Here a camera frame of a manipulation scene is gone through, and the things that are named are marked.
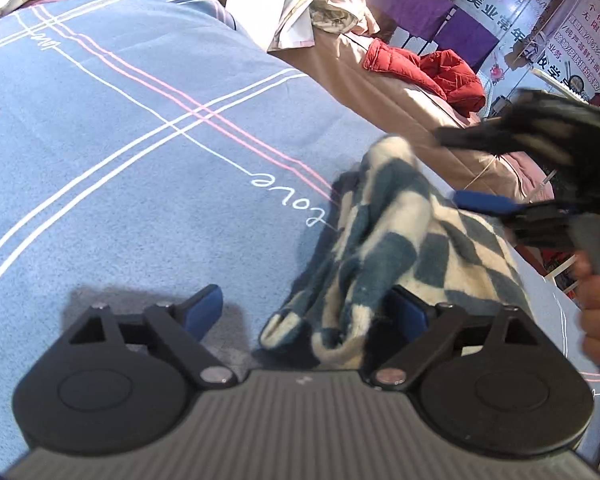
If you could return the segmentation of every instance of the blue bedsheet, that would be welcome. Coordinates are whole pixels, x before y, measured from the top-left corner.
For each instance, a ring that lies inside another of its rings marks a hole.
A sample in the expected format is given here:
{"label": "blue bedsheet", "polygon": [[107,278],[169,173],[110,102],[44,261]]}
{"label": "blue bedsheet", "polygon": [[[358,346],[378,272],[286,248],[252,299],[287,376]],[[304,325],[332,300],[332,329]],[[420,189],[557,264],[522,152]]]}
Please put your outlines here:
{"label": "blue bedsheet", "polygon": [[[205,342],[244,370],[332,233],[330,184],[382,133],[235,29],[215,0],[66,0],[0,20],[1,470],[26,450],[16,382],[85,307],[217,283],[225,314]],[[576,339],[573,304],[563,320],[553,292],[530,293],[558,345],[567,322]]]}

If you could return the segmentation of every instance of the bolt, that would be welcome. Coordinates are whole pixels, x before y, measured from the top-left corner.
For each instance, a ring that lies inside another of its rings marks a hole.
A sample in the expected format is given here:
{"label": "bolt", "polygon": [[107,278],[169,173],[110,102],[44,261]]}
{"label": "bolt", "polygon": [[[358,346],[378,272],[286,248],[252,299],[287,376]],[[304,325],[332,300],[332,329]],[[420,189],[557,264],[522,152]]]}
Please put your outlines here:
{"label": "bolt", "polygon": [[399,368],[384,368],[376,372],[376,381],[387,386],[397,386],[407,380],[407,373]]}
{"label": "bolt", "polygon": [[209,366],[200,372],[200,378],[210,384],[225,384],[233,376],[234,373],[224,366]]}

